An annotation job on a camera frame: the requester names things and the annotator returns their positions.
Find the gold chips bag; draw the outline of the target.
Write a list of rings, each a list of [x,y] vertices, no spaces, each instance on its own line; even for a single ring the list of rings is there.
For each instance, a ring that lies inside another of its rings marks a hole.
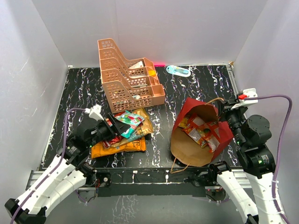
[[[132,111],[132,113],[142,116],[144,118],[144,121],[130,135],[130,137],[127,139],[128,142],[132,142],[134,140],[137,140],[139,138],[146,136],[147,134],[152,134],[154,132],[150,117],[146,113],[144,108],[136,109],[136,110]]]

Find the orange honey dijon chips bag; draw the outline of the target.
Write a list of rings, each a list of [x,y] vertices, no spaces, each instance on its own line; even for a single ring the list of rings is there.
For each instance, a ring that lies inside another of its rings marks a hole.
[[[129,142],[127,144],[105,148],[102,143],[98,143],[91,149],[91,158],[99,158],[103,156],[108,156],[121,152],[144,152],[146,151],[146,140],[144,137],[137,139],[135,141]]]

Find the orange fruit candy bag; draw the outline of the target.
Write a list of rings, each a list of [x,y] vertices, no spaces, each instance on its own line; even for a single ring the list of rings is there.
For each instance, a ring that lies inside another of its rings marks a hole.
[[[214,153],[220,145],[219,124],[217,121],[205,122],[197,114],[192,114],[182,129],[201,148],[209,147],[210,153]]]

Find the teal Fox's candy bag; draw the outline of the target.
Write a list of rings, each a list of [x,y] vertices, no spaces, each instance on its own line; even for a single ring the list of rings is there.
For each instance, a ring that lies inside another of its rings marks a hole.
[[[124,111],[116,114],[114,116],[118,121],[130,125],[130,128],[121,134],[124,138],[129,138],[131,134],[135,131],[135,129],[145,120],[145,118],[141,115]]]

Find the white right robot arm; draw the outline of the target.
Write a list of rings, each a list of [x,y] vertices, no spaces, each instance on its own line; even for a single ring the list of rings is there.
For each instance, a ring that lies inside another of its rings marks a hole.
[[[248,179],[251,199],[237,181],[229,165],[222,161],[209,166],[209,182],[220,185],[234,203],[245,224],[287,224],[278,194],[278,160],[266,142],[272,137],[269,121],[261,115],[244,119],[247,106],[240,100],[218,100],[218,116],[226,121],[240,149],[237,158]]]

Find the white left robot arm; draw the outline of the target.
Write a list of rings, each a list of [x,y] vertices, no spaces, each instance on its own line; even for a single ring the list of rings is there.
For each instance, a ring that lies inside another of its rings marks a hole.
[[[121,136],[129,128],[111,113],[79,125],[64,139],[63,147],[42,175],[22,195],[5,203],[11,223],[43,224],[50,210],[69,194],[82,186],[94,185],[96,171],[86,162],[90,148]]]

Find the red brown paper bag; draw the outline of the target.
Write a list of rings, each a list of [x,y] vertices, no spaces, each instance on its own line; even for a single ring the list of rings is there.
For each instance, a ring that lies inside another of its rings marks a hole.
[[[171,133],[171,154],[173,163],[179,161],[185,167],[171,173],[178,173],[186,168],[202,167],[212,162],[226,148],[233,134],[226,121],[218,117],[217,108],[213,102],[224,102],[215,98],[209,102],[187,98]]]

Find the dark red Doritos bag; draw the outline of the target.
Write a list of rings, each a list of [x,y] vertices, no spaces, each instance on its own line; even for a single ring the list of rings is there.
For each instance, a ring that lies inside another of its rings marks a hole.
[[[102,141],[102,145],[104,148],[109,148],[111,147],[112,145],[120,142],[121,140],[123,139],[122,136],[116,136],[115,138],[113,138],[112,140],[104,140]]]

